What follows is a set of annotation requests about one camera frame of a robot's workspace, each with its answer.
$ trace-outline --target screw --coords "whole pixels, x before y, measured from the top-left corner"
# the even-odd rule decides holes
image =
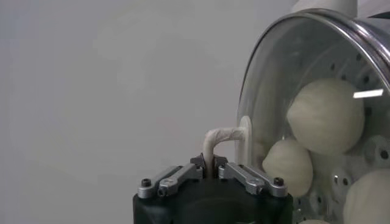
[[[282,185],[284,185],[284,183],[285,183],[285,181],[282,178],[280,178],[280,177],[274,178],[274,184],[276,186],[282,186]]]
[[[149,178],[142,179],[141,186],[142,187],[150,187],[152,185],[152,181]]]
[[[166,188],[165,187],[160,187],[158,190],[157,190],[157,195],[159,197],[165,197],[166,196]]]

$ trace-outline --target gray wall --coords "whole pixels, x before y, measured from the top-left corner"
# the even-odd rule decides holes
[[[137,182],[235,125],[252,47],[294,2],[0,0],[0,223],[131,223]]]

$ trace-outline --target glass lid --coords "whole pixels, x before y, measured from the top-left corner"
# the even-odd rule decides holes
[[[381,77],[365,49],[318,19],[290,16],[261,37],[238,119],[252,121],[251,165],[285,180],[294,224],[390,223],[389,83]]]

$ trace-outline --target white tube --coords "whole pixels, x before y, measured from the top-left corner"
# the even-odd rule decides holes
[[[213,177],[214,147],[220,142],[244,140],[246,128],[217,128],[207,132],[203,143],[203,158],[206,166],[206,178]]]

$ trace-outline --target white dough ball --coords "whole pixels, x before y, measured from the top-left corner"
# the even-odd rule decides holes
[[[390,169],[373,171],[348,190],[344,224],[390,223]]]
[[[329,224],[328,222],[322,221],[322,220],[306,220],[303,222],[300,222],[299,224]]]
[[[293,139],[276,142],[264,159],[263,168],[270,177],[283,178],[293,197],[305,195],[313,180],[309,152]]]
[[[359,140],[364,126],[362,99],[357,89],[338,79],[304,86],[287,112],[296,139],[308,150],[324,155],[346,152]]]

